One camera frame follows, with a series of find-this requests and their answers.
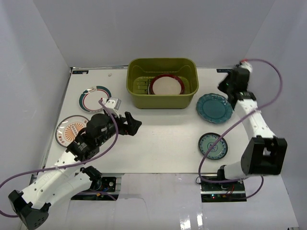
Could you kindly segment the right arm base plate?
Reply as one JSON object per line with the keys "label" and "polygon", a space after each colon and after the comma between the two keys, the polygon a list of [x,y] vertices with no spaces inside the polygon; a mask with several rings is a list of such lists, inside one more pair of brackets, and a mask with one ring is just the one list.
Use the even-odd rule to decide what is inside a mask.
{"label": "right arm base plate", "polygon": [[198,176],[195,180],[200,186],[202,203],[246,202],[247,196],[243,182],[215,184],[204,182]]}

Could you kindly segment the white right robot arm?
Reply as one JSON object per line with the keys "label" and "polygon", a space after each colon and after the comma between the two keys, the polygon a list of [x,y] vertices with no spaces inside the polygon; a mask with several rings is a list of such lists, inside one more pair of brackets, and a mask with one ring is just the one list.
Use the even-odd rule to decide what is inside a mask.
{"label": "white right robot arm", "polygon": [[218,85],[242,120],[249,139],[239,161],[223,165],[218,170],[216,184],[222,191],[233,187],[234,180],[257,175],[279,175],[283,167],[287,142],[270,130],[255,95],[247,90],[250,73],[250,67],[235,67]]}

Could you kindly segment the dark red rimmed plate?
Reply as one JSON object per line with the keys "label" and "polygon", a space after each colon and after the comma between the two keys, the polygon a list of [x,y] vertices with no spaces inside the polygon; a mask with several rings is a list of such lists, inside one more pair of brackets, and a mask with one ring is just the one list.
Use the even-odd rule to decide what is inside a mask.
{"label": "dark red rimmed plate", "polygon": [[185,91],[183,80],[173,74],[161,74],[150,82],[151,95],[181,95]]}

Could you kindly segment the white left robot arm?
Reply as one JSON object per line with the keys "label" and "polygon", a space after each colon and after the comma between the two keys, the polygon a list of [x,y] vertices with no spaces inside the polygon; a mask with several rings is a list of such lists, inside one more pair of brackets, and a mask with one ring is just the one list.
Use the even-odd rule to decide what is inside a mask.
{"label": "white left robot arm", "polygon": [[17,217],[29,230],[39,228],[56,203],[85,190],[101,187],[101,173],[93,166],[84,167],[100,147],[113,136],[134,136],[141,121],[129,112],[124,116],[95,114],[81,129],[57,160],[53,170],[43,173],[21,191],[13,190],[8,199]]}

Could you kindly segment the blue table label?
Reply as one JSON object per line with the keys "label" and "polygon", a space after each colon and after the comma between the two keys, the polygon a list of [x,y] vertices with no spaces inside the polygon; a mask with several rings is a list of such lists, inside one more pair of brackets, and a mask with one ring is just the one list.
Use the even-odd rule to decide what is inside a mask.
{"label": "blue table label", "polygon": [[218,73],[229,73],[232,72],[232,69],[216,69]]}
{"label": "blue table label", "polygon": [[72,74],[88,74],[88,70],[74,70]]}

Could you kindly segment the orange sunburst plate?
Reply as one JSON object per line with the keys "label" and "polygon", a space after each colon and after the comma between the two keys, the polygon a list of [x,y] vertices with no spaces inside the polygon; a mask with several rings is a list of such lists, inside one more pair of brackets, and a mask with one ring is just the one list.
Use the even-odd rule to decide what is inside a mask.
{"label": "orange sunburst plate", "polygon": [[61,121],[56,129],[55,138],[59,145],[67,147],[78,133],[86,127],[89,120],[82,115],[72,115]]}

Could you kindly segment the olive green plastic bin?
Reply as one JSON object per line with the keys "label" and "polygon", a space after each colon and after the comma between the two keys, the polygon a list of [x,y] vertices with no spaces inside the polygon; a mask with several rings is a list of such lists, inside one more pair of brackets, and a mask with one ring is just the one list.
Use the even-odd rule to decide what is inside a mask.
{"label": "olive green plastic bin", "polygon": [[[173,74],[183,80],[181,95],[148,95],[151,80],[161,74]],[[138,58],[128,65],[126,88],[139,109],[184,109],[199,89],[195,63],[188,58]]]}

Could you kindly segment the right blue table label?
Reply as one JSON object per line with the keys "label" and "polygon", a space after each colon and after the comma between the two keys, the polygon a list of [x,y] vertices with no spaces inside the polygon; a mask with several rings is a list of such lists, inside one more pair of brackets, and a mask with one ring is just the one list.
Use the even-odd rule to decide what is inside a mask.
{"label": "right blue table label", "polygon": [[218,73],[229,73],[232,72],[232,69],[216,69]]}

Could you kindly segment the teal scalloped plate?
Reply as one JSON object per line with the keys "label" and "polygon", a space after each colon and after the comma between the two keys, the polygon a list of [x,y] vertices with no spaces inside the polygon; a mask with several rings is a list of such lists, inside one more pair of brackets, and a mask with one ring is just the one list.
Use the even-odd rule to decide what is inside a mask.
{"label": "teal scalloped plate", "polygon": [[233,108],[227,99],[216,93],[201,96],[197,101],[196,111],[204,120],[213,124],[223,124],[233,114]]}

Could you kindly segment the white plate teal rim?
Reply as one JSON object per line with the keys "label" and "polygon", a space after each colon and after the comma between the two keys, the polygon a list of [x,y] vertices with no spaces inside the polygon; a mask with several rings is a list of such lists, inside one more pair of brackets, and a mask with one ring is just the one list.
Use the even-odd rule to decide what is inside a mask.
{"label": "white plate teal rim", "polygon": [[111,91],[104,86],[93,86],[84,90],[78,100],[79,107],[86,113],[98,113],[103,110],[99,101],[106,102],[112,96]]}

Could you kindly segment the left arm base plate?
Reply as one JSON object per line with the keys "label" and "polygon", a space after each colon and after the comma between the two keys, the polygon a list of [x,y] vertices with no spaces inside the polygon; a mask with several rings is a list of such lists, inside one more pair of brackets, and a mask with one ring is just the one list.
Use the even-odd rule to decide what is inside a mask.
{"label": "left arm base plate", "polygon": [[88,190],[78,193],[71,200],[116,201],[119,194],[116,186],[116,177],[102,177],[98,182],[93,183]]}

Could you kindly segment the left blue table label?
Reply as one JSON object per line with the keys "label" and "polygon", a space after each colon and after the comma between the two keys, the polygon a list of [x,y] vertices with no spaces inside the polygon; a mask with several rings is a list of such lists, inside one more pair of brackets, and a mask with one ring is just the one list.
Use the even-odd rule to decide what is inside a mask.
{"label": "left blue table label", "polygon": [[72,74],[88,74],[88,70],[74,70]]}

